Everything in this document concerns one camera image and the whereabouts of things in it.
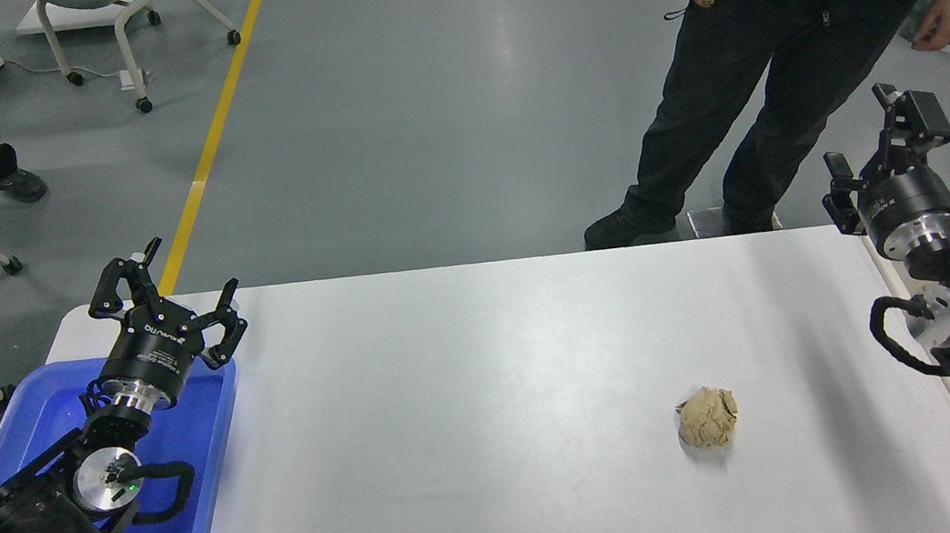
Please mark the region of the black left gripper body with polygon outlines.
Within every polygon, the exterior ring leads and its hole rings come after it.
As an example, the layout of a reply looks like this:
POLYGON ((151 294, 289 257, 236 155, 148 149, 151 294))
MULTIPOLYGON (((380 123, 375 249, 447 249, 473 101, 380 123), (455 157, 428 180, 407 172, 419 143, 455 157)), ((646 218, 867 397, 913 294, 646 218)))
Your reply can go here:
POLYGON ((190 308, 168 299, 126 309, 104 365, 107 394, 147 386, 156 389, 158 402, 179 399, 191 363, 205 347, 201 332, 182 329, 192 319, 190 308))

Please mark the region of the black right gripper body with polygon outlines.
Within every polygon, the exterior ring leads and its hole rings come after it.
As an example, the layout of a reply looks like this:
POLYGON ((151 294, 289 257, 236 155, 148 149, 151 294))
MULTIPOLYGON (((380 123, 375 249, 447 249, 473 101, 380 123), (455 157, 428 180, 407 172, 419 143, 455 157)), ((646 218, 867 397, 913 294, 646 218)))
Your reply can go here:
POLYGON ((922 216, 943 218, 950 235, 950 190, 932 169, 918 169, 887 177, 857 197, 859 216, 871 243, 882 244, 895 231, 922 216))

